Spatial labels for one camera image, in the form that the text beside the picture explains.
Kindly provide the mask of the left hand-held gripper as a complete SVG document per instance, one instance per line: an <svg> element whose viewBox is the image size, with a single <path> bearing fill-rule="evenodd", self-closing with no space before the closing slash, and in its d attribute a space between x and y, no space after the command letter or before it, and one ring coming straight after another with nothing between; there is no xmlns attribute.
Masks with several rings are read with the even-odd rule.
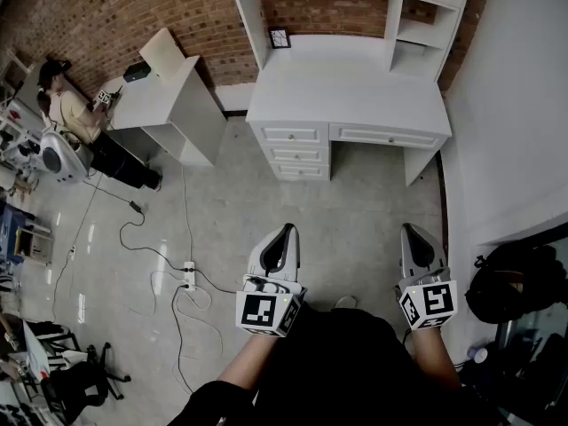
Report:
<svg viewBox="0 0 568 426"><path fill-rule="evenodd" d="M286 223L266 234L252 249L248 260L251 275L243 277L242 290L236 293L236 327L252 335L286 337L307 292L292 282L297 281L299 267L296 227Z"/></svg>

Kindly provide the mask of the person's right forearm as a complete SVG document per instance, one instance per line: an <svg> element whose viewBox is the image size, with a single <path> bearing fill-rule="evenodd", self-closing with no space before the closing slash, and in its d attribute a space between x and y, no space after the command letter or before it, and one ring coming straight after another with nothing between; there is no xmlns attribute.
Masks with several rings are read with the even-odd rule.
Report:
<svg viewBox="0 0 568 426"><path fill-rule="evenodd" d="M429 327L411 333L415 360L422 372L438 387L453 391L462 384L443 342L440 328Z"/></svg>

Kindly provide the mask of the person's left forearm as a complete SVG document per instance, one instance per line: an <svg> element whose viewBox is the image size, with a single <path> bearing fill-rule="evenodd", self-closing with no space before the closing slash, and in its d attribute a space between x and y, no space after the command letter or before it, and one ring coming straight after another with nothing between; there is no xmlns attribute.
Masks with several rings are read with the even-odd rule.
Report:
<svg viewBox="0 0 568 426"><path fill-rule="evenodd" d="M251 335L217 380L255 391L280 340L276 335Z"/></svg>

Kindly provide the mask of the white drawer front with knob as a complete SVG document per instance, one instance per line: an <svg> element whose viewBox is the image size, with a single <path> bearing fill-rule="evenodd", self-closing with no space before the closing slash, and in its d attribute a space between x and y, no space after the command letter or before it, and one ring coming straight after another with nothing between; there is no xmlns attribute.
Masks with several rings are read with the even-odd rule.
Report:
<svg viewBox="0 0 568 426"><path fill-rule="evenodd" d="M328 165L311 165L295 163L271 162L272 171L276 178L286 181L307 181L330 179L330 168Z"/></svg>

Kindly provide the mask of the white drawer with knob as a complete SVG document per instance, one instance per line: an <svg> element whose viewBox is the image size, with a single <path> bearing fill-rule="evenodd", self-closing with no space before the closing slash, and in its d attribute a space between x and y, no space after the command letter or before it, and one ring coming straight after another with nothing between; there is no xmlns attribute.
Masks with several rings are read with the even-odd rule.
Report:
<svg viewBox="0 0 568 426"><path fill-rule="evenodd" d="M329 148L325 146L262 146L269 162L329 164Z"/></svg>
<svg viewBox="0 0 568 426"><path fill-rule="evenodd" d="M327 136L318 128L261 127L259 138L264 144L326 146Z"/></svg>
<svg viewBox="0 0 568 426"><path fill-rule="evenodd" d="M328 165L311 165L295 163L271 162L272 171L276 178L286 181L307 181L330 179L330 168Z"/></svg>

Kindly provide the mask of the wide white desk drawer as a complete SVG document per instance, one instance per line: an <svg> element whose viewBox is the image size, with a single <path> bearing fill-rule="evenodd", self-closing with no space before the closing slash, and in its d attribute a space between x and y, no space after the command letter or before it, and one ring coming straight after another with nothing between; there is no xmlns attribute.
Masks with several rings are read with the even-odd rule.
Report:
<svg viewBox="0 0 568 426"><path fill-rule="evenodd" d="M434 149L440 138L384 131L370 126L331 124L329 138L333 141L393 145L418 149Z"/></svg>

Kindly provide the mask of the white cabinet with glass door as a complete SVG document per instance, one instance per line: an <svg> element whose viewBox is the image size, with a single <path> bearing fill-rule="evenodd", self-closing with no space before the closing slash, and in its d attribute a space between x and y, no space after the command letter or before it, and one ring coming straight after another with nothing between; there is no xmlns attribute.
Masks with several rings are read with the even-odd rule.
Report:
<svg viewBox="0 0 568 426"><path fill-rule="evenodd" d="M331 146L342 142L329 138L331 124L440 138L434 149L395 146L412 183L451 137L438 78L467 0L386 0L385 14L371 17L381 37L362 36L356 24L335 35L326 22L296 35L302 14L289 0L276 3L281 15L265 0L235 1L259 68L247 120L261 148L291 146L264 144L261 127L321 129L331 175ZM285 28L291 47L274 50L269 28Z"/></svg>

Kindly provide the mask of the plain white side desk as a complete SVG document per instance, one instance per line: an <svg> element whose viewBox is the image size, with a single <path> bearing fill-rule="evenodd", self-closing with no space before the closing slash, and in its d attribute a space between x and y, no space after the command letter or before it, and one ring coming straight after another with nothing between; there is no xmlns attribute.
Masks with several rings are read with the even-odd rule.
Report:
<svg viewBox="0 0 568 426"><path fill-rule="evenodd" d="M164 151L185 166L215 165L226 119L195 69L199 59L185 56L167 83L151 71L131 83L118 76L101 86L108 92L122 87L109 130L142 162Z"/></svg>

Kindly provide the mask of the black backpack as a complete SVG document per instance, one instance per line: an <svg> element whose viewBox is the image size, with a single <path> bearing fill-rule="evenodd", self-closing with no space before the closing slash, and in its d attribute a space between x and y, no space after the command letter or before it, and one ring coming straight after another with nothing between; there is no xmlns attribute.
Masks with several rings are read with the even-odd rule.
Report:
<svg viewBox="0 0 568 426"><path fill-rule="evenodd" d="M549 245L504 244L474 263L477 273L465 294L478 320L501 324L553 304L568 307L568 271Z"/></svg>

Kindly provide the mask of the person's black clothing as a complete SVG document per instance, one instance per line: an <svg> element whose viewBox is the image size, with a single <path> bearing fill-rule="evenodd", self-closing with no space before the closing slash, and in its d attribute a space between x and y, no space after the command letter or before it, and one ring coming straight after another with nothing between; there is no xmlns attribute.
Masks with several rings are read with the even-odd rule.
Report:
<svg viewBox="0 0 568 426"><path fill-rule="evenodd" d="M507 426L471 388L445 390L384 319L304 305L254 391L203 384L169 426Z"/></svg>

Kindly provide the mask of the dark framed glass window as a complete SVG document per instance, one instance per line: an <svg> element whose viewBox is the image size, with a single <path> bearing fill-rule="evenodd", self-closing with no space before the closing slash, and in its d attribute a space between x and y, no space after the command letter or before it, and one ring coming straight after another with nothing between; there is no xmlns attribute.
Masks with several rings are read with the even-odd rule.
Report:
<svg viewBox="0 0 568 426"><path fill-rule="evenodd" d="M528 273L540 302L498 326L488 396L532 426L568 426L568 223L505 243L492 256Z"/></svg>

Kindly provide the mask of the beige board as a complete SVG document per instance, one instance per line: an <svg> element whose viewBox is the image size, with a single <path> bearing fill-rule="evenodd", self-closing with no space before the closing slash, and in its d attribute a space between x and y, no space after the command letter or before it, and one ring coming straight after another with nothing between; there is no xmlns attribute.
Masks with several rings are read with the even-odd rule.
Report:
<svg viewBox="0 0 568 426"><path fill-rule="evenodd" d="M185 55L167 28L159 30L139 51L143 60L167 83L185 62Z"/></svg>

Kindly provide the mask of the black box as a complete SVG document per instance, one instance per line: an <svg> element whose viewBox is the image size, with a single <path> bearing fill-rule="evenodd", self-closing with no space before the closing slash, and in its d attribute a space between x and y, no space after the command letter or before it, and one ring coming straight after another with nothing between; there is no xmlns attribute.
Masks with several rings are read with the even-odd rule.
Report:
<svg viewBox="0 0 568 426"><path fill-rule="evenodd" d="M145 62L130 65L123 74L123 79L126 83L131 83L143 78L146 78L152 71L152 68Z"/></svg>

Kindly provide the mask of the silver round-windowed case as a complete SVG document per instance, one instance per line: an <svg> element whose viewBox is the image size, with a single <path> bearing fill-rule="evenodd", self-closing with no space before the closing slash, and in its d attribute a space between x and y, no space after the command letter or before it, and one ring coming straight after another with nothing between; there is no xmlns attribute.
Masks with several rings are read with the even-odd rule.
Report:
<svg viewBox="0 0 568 426"><path fill-rule="evenodd" d="M47 130L40 140L45 168L63 185L82 183L90 173L93 153L83 142L70 142L63 130Z"/></svg>

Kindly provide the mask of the black office chair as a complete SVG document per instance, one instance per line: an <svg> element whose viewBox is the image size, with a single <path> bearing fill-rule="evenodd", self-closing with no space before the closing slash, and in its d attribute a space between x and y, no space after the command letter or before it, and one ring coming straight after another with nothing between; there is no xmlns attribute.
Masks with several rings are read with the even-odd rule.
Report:
<svg viewBox="0 0 568 426"><path fill-rule="evenodd" d="M106 342L98 354L90 345L85 361L67 369L52 370L40 382L50 412L66 426L71 426L86 407L103 406L109 396L124 399L121 392L114 389L112 381L129 383L131 378L129 375L120 377L107 369L107 353L111 349L111 343Z"/></svg>

